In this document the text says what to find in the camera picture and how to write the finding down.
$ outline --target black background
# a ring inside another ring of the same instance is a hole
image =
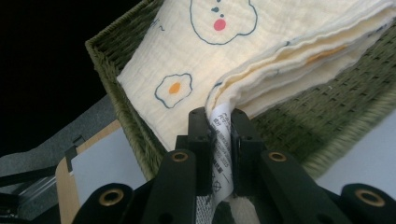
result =
[[[105,96],[84,42],[138,2],[0,1],[0,157],[37,147]]]

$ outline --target cream fabric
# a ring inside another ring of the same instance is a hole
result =
[[[334,78],[395,17],[395,0],[166,0],[118,81],[167,150],[188,113],[251,117]]]

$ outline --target white label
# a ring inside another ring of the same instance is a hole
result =
[[[212,169],[212,216],[218,204],[233,193],[231,159],[231,111],[229,104],[218,105],[210,116],[210,125],[217,134]]]

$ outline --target green woven basket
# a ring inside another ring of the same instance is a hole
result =
[[[127,99],[116,76],[131,59],[163,1],[146,0],[86,42],[94,67],[147,179],[165,149]],[[396,107],[396,26],[335,80],[253,120],[268,148],[291,152],[321,175]]]

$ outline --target fried egg print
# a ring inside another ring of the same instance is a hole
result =
[[[191,83],[192,77],[188,73],[167,76],[155,90],[155,98],[166,108],[173,108],[191,94]]]
[[[211,45],[249,35],[257,25],[257,12],[250,0],[191,0],[190,14],[194,32]]]

